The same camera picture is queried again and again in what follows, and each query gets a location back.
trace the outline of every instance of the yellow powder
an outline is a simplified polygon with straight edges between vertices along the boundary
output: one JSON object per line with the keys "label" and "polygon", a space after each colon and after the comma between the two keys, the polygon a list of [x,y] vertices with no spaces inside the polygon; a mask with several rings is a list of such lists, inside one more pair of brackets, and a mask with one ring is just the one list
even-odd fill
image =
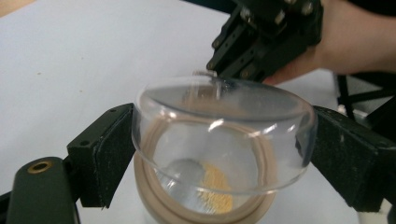
{"label": "yellow powder", "polygon": [[[225,174],[216,166],[209,163],[202,164],[205,169],[205,176],[202,184],[205,188],[230,190],[230,186]],[[227,213],[233,209],[233,196],[215,192],[201,192],[201,198],[205,204],[213,209],[215,214]]]}

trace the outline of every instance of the screw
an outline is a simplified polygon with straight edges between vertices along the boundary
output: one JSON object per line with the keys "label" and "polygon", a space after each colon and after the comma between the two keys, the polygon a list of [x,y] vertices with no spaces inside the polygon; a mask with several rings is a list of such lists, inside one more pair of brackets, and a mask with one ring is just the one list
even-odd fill
{"label": "screw", "polygon": [[301,13],[305,16],[311,14],[313,11],[314,11],[314,5],[311,2],[305,3],[303,8],[301,9]]}
{"label": "screw", "polygon": [[283,21],[283,19],[285,19],[285,12],[283,10],[280,10],[280,12],[275,17],[275,23],[279,25]]}
{"label": "screw", "polygon": [[242,71],[242,73],[241,73],[241,78],[243,78],[243,79],[248,79],[248,75],[249,75],[249,73],[248,73],[247,70]]}
{"label": "screw", "polygon": [[213,67],[214,67],[214,64],[213,64],[213,63],[208,63],[207,66],[206,66],[206,68],[207,68],[208,70],[212,70]]}
{"label": "screw", "polygon": [[285,2],[289,5],[293,5],[294,3],[296,3],[297,0],[285,0]]}
{"label": "screw", "polygon": [[213,48],[217,48],[219,46],[219,41],[215,40],[212,44]]}

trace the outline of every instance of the clear plastic bowl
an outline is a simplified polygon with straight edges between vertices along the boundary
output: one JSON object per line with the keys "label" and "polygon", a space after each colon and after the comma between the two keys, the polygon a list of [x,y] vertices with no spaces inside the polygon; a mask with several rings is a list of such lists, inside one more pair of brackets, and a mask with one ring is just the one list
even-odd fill
{"label": "clear plastic bowl", "polygon": [[[175,201],[216,214],[295,182],[310,162],[316,129],[313,107],[292,93],[195,76],[147,85],[135,101],[132,138]],[[221,195],[231,195],[229,208],[217,207],[229,202]]]}

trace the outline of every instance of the white table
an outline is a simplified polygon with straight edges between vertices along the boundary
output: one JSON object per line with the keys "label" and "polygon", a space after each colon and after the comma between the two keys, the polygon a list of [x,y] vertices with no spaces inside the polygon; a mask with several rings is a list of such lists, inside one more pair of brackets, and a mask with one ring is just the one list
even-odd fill
{"label": "white table", "polygon": [[[64,158],[72,139],[151,80],[205,68],[227,18],[177,0],[37,0],[0,18],[0,194],[25,163]],[[336,107],[329,73],[280,87]],[[78,209],[82,223],[153,222],[132,164],[108,210]],[[276,195],[261,223],[357,224],[358,217],[311,165]]]}

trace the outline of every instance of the finger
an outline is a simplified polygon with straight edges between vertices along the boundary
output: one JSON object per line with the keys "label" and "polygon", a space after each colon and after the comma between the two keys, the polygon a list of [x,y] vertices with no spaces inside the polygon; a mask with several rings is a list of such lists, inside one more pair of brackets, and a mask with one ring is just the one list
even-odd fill
{"label": "finger", "polygon": [[288,63],[283,68],[280,68],[273,75],[264,80],[264,84],[276,85],[296,77],[300,77],[308,72],[311,72],[318,67],[314,61],[315,51],[308,50],[304,54],[297,57],[295,60]]}

